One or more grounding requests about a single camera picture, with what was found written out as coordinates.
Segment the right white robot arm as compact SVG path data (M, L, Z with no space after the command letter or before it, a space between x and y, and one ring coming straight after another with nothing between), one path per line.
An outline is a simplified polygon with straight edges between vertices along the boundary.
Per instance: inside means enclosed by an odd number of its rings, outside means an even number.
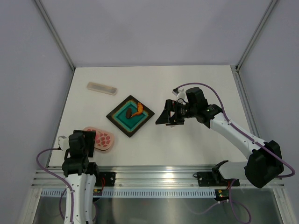
M185 119L195 118L207 128L219 133L238 148L246 157L246 162L224 160L216 164L209 174L210 180L217 185L232 182L234 179L248 180L257 188L264 187L284 170L280 161L280 146L275 141L266 142L225 118L222 109L215 104L189 101L181 104L171 99L166 100L157 125L182 125Z

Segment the pink lunch box base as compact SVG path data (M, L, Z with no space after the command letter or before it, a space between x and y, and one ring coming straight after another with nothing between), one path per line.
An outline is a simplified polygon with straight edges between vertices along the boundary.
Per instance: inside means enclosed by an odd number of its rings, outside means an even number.
M110 147L108 147L106 149L94 148L94 151L99 152L99 153L103 153L103 154L107 154L107 153L110 153L111 151L113 151L113 149L114 149L114 145L111 145Z

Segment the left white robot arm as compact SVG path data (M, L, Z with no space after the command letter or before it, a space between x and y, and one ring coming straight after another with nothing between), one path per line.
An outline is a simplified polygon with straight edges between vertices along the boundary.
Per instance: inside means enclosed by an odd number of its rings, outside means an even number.
M89 161L89 156L93 155L95 137L93 130L75 130L69 137L58 138L58 145L64 151L65 224L93 223L93 190L101 180L97 164Z

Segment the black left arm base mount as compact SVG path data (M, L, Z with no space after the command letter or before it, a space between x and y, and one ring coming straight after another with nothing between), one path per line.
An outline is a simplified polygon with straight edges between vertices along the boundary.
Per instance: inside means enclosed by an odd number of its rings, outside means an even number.
M96 176L95 187L113 187L115 184L115 172L99 172Z

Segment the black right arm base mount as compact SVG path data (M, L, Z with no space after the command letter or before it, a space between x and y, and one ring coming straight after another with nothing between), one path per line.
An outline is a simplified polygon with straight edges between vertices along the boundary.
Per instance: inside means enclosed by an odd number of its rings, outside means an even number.
M233 179L224 179L220 174L212 171L197 172L193 174L199 187L229 187Z

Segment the pink lunch box lid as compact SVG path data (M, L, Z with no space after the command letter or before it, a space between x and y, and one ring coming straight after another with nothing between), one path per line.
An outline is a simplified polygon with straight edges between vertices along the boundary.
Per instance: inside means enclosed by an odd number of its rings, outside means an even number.
M85 127L83 130L96 132L94 148L106 149L114 144L114 135L111 132L92 126Z

